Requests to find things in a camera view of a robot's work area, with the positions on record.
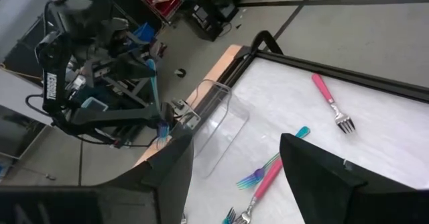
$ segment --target blue object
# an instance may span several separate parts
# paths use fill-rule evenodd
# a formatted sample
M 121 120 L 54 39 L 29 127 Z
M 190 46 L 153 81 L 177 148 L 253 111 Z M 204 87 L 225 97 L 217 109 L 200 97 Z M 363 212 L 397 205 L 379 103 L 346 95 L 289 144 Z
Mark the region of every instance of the blue object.
M 148 59 L 146 60 L 146 65 L 156 71 L 156 63 L 154 60 L 152 59 Z M 158 110 L 158 113 L 161 114 L 161 105 L 160 105 L 160 98 L 158 95 L 158 87 L 157 87 L 157 79 L 156 79 L 156 75 L 150 78 L 151 84 L 152 84 L 152 91 L 154 92 L 154 99 L 155 99 L 155 104 L 156 104 L 156 108 Z M 158 142 L 160 142 L 160 144 L 166 144 L 167 143 L 167 137 L 168 137 L 168 133 L 170 132 L 170 126 L 168 126 L 167 123 L 161 122 L 160 124 L 158 124 L 158 137 L 159 140 Z
M 155 29 L 153 29 L 148 23 L 145 23 L 134 32 L 134 35 L 141 41 L 151 42 L 155 37 Z
M 243 180 L 240 180 L 237 183 L 237 187 L 239 187 L 240 190 L 243 190 L 243 189 L 255 186 L 257 183 L 261 182 L 261 180 L 265 176 L 265 171 L 266 171 L 266 169 L 264 167 L 255 170 L 254 173 L 252 173 L 248 177 L 244 178 Z
M 310 133 L 310 129 L 308 127 L 304 126 L 298 131 L 298 133 L 295 135 L 295 137 L 304 138 L 309 133 Z

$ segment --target white table surface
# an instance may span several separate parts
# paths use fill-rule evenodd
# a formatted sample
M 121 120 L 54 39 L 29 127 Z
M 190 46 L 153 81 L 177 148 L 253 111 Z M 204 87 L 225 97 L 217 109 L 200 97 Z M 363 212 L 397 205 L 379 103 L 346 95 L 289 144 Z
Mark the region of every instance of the white table surface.
M 278 152 L 281 133 L 302 126 L 311 129 L 305 140 L 320 148 L 413 188 L 429 188 L 429 105 L 324 77 L 357 128 L 345 135 L 311 74 L 254 60 L 233 89 L 250 118 L 209 177 L 193 174 L 189 224 L 222 223 L 231 207 L 245 210 L 255 189 L 239 190 L 236 181 Z M 304 223 L 283 171 L 254 209 L 252 223 Z

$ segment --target teal fork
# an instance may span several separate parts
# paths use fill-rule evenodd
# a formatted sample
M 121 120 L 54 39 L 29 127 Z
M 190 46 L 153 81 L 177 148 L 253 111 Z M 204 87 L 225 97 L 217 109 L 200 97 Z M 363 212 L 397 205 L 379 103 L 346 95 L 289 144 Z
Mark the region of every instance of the teal fork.
M 231 208 L 228 212 L 227 217 L 223 219 L 222 224 L 233 224 L 234 220 L 235 220 L 235 211 L 234 211 L 234 208 Z
M 310 129 L 308 127 L 302 127 L 295 136 L 299 138 L 304 138 L 309 133 Z M 268 162 L 262 166 L 262 168 L 255 170 L 251 175 L 237 182 L 237 187 L 243 190 L 255 186 L 256 184 L 261 182 L 261 180 L 265 176 L 265 173 L 269 170 L 273 162 L 279 157 L 280 153 L 277 153 L 275 156 L 269 159 Z

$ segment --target pink fork handle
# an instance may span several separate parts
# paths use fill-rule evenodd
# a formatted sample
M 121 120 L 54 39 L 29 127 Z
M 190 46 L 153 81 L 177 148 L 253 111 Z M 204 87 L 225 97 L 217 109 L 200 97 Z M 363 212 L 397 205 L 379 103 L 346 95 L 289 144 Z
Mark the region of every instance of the pink fork handle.
M 330 94 L 328 87 L 325 85 L 322 77 L 319 74 L 314 73 L 311 76 L 311 79 L 313 79 L 314 83 L 316 84 L 317 88 L 319 88 L 319 91 L 322 93 L 323 97 L 328 101 L 328 103 L 333 103 L 334 98 Z
M 281 158 L 277 159 L 273 163 L 271 168 L 268 170 L 268 173 L 263 178 L 261 185 L 257 188 L 255 194 L 253 195 L 254 197 L 256 197 L 257 200 L 262 198 L 263 195 L 267 192 L 269 186 L 274 181 L 274 179 L 276 178 L 277 174 L 282 169 L 282 167 L 283 167 L 283 162 Z

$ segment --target wire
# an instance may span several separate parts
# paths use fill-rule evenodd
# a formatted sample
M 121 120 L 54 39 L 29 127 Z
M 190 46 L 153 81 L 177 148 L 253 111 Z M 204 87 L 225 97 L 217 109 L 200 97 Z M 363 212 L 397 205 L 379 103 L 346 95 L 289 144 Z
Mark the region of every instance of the wire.
M 8 70 L 6 68 L 6 65 L 4 63 L 0 63 L 0 69 L 4 70 L 5 72 L 10 72 L 10 73 L 17 74 L 17 75 L 20 75 L 20 76 L 25 76 L 25 77 L 28 77 L 28 78 L 34 78 L 34 79 L 38 79 L 38 80 L 42 79 L 41 77 L 38 77 L 38 76 L 32 76 L 32 75 L 29 75 L 29 74 L 24 74 L 24 73 L 16 72 L 14 70 Z
M 157 138 L 158 138 L 158 135 L 155 135 L 155 137 L 147 145 L 132 145 L 132 146 L 129 146 L 129 147 L 150 147 L 155 142 L 155 140 Z
M 73 135 L 73 137 L 75 137 L 75 138 L 79 139 L 80 141 L 86 142 L 86 143 L 88 143 L 88 144 L 107 145 L 107 146 L 113 145 L 113 144 L 108 144 L 108 143 L 105 143 L 105 142 L 94 142 L 94 141 L 90 141 L 90 140 L 84 139 L 83 137 L 79 137 L 79 136 L 77 136 L 77 135 Z M 155 141 L 155 139 L 156 139 L 156 138 L 157 138 L 157 137 L 153 138 L 153 139 L 151 140 L 150 144 L 148 144 L 148 145 L 131 145 L 131 146 L 127 146 L 127 147 L 130 147 L 130 148 L 131 148 L 131 147 L 149 147 L 149 146 L 151 145 L 151 143 L 152 143 L 153 141 Z
M 38 112 L 38 113 L 40 113 L 40 114 L 42 114 L 42 115 L 45 115 L 46 117 L 51 117 L 49 114 L 47 114 L 47 113 L 45 113 L 44 111 L 42 111 L 42 110 L 40 110 L 40 109 L 38 109 L 38 108 L 36 108 L 36 107 L 32 106 L 32 105 L 29 103 L 29 99 L 30 99 L 30 98 L 32 98 L 32 97 L 43 97 L 43 94 L 32 94 L 32 95 L 28 95 L 28 96 L 25 98 L 25 104 L 26 104 L 29 108 L 33 109 L 34 111 L 36 111 L 36 112 Z
M 223 26 L 223 29 L 225 29 L 225 26 L 227 26 L 227 25 L 229 25 L 229 29 L 228 29 L 225 33 L 220 34 L 220 35 L 218 36 L 218 38 L 220 38 L 220 37 L 223 37 L 223 36 L 227 35 L 227 34 L 228 34 L 232 29 L 233 29 L 233 25 L 232 25 L 231 23 L 226 23 L 226 24 Z

